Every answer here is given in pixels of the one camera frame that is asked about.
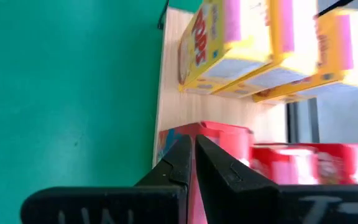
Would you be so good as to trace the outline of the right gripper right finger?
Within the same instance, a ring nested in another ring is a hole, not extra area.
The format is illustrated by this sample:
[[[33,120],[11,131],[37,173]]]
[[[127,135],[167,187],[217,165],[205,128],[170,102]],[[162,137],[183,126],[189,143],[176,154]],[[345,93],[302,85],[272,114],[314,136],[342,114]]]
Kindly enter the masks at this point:
[[[196,172],[208,224],[358,224],[358,185],[278,185],[204,135]]]

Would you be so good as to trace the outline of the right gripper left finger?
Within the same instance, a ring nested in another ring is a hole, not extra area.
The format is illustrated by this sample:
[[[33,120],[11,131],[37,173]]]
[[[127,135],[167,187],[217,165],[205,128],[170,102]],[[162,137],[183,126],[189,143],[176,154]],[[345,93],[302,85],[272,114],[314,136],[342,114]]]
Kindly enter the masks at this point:
[[[22,224],[186,224],[192,141],[182,136],[132,187],[52,187],[27,197]]]

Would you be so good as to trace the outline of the yellow Corn Pops cereal box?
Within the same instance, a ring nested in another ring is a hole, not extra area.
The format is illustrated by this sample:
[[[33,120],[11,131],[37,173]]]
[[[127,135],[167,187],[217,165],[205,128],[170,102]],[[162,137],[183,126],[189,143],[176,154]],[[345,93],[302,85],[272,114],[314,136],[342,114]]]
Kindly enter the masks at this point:
[[[317,72],[252,95],[256,103],[315,98],[325,93],[358,90],[358,10],[337,8],[317,18]]]
[[[178,89],[212,94],[272,61],[269,0],[204,0],[178,47]]]
[[[318,0],[267,0],[269,63],[219,89],[215,94],[243,98],[316,73]]]

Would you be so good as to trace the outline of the light wooden board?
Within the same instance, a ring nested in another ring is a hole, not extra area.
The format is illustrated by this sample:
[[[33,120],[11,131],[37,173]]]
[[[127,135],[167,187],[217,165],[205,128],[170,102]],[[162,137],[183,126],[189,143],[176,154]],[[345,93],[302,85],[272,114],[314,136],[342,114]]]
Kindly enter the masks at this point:
[[[258,142],[358,143],[358,91],[287,105],[261,105],[250,99],[192,95],[177,90],[177,48],[192,13],[167,0],[158,21],[163,46],[156,132],[201,120],[245,126]]]

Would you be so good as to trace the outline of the green table mat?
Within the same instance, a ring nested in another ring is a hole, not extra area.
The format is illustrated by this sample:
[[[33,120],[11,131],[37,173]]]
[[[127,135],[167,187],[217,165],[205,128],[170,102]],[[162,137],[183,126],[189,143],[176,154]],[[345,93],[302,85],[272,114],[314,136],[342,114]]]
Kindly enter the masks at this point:
[[[0,0],[0,224],[32,193],[135,184],[152,167],[164,5]]]

